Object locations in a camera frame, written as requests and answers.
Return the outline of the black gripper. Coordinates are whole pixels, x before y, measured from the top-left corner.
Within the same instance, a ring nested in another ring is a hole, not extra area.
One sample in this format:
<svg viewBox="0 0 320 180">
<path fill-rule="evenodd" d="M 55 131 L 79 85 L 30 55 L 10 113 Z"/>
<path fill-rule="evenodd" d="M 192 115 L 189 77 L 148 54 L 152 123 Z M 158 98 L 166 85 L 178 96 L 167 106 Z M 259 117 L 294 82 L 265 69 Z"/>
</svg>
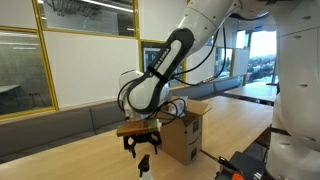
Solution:
<svg viewBox="0 0 320 180">
<path fill-rule="evenodd" d="M 157 146 L 162 143 L 160 134 L 158 132 L 124 136 L 123 141 L 124 141 L 124 149 L 130 150 L 133 158 L 136 158 L 136 151 L 134 147 L 137 143 L 145 143 L 145 142 L 151 143 L 154 147 L 154 152 L 156 155 L 158 154 Z"/>
</svg>

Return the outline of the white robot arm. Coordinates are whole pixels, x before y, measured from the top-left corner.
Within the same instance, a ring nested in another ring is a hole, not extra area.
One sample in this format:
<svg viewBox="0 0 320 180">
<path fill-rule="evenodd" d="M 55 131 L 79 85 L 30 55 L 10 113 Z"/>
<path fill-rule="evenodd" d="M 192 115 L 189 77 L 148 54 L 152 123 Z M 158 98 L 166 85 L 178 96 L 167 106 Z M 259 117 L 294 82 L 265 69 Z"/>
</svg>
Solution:
<svg viewBox="0 0 320 180">
<path fill-rule="evenodd" d="M 182 59 L 205 45 L 227 18 L 270 16 L 276 29 L 277 76 L 266 171 L 274 180 L 320 180 L 320 0 L 190 0 L 183 18 L 124 102 L 149 114 Z"/>
</svg>

